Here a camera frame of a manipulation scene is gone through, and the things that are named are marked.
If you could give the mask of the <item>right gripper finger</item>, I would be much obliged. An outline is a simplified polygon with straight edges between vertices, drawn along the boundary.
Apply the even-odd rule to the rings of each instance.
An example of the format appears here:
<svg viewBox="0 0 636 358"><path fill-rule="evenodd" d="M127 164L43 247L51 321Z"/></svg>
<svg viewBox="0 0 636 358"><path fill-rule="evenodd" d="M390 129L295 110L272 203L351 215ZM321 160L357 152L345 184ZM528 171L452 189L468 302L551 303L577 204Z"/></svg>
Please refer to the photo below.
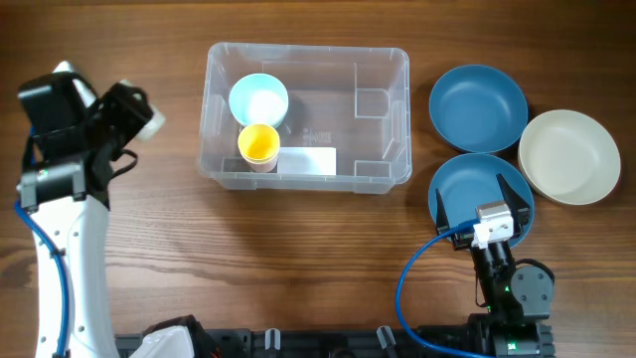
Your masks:
<svg viewBox="0 0 636 358"><path fill-rule="evenodd" d="M443 199L438 188L435 189L435 199L436 199L436 214L435 214L436 232L438 234L443 234L450 230L450 226L447 219Z"/></svg>
<svg viewBox="0 0 636 358"><path fill-rule="evenodd" d="M529 219L530 205L509 185L502 174L496 175L503 199L511 210L514 219Z"/></svg>

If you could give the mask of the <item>cream pale yellow cup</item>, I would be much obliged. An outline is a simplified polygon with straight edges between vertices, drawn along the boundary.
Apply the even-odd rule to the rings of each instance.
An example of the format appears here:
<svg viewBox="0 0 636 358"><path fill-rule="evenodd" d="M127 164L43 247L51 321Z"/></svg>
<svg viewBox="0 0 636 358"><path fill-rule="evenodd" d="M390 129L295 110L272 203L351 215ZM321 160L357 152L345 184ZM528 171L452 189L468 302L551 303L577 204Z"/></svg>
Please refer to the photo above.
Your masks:
<svg viewBox="0 0 636 358"><path fill-rule="evenodd" d="M165 115L150 102L146 91L128 80L115 84L115 97L120 105L119 125L123 142L149 141L166 121Z"/></svg>

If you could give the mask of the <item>light blue bowl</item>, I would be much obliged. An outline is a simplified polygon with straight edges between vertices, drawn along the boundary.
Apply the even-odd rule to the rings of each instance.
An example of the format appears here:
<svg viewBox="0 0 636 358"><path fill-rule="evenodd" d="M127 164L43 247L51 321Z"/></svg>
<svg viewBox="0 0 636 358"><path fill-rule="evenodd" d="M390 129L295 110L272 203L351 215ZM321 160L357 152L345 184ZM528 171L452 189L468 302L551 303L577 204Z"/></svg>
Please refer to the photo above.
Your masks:
<svg viewBox="0 0 636 358"><path fill-rule="evenodd" d="M289 94L278 78L263 73L251 74L232 87L229 107L241 126L266 124L276 128L289 109Z"/></svg>

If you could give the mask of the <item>pink cup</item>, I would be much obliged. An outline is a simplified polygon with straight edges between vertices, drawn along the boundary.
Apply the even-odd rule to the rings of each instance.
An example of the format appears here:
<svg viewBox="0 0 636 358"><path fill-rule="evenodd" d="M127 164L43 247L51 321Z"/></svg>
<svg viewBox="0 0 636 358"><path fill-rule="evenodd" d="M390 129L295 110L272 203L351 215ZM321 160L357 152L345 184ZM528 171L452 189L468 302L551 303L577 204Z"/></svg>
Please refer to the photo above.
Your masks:
<svg viewBox="0 0 636 358"><path fill-rule="evenodd" d="M255 160L252 158L246 157L244 159L249 167L257 173L267 173L271 172L277 165L278 155L273 155L267 159Z"/></svg>

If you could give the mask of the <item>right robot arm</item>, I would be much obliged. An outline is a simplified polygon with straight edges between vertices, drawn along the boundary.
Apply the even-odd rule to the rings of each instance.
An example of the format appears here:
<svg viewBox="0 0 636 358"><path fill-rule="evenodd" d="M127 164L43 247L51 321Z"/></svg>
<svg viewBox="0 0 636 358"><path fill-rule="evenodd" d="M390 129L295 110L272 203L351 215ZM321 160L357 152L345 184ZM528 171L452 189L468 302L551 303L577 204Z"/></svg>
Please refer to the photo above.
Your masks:
<svg viewBox="0 0 636 358"><path fill-rule="evenodd" d="M513 258L510 241L530 221L530 206L503 175L496 176L503 199L475 209L477 222L457 228L453 249L470 253L476 289L485 313L474 313L463 325L420 327L418 334L448 349L492 357L556 355L551 315L556 278L544 264Z"/></svg>

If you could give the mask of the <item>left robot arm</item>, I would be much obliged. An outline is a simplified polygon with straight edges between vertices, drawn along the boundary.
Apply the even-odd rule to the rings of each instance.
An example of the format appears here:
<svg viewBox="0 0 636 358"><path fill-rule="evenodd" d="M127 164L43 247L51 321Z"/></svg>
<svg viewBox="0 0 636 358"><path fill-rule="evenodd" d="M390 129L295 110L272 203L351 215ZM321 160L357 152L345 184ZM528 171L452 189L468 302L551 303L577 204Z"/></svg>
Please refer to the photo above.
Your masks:
<svg viewBox="0 0 636 358"><path fill-rule="evenodd" d="M15 210L37 253L39 357L116 357L105 279L108 185L127 145L148 141L164 115L122 80L104 94L67 61L20 85L31 123Z"/></svg>

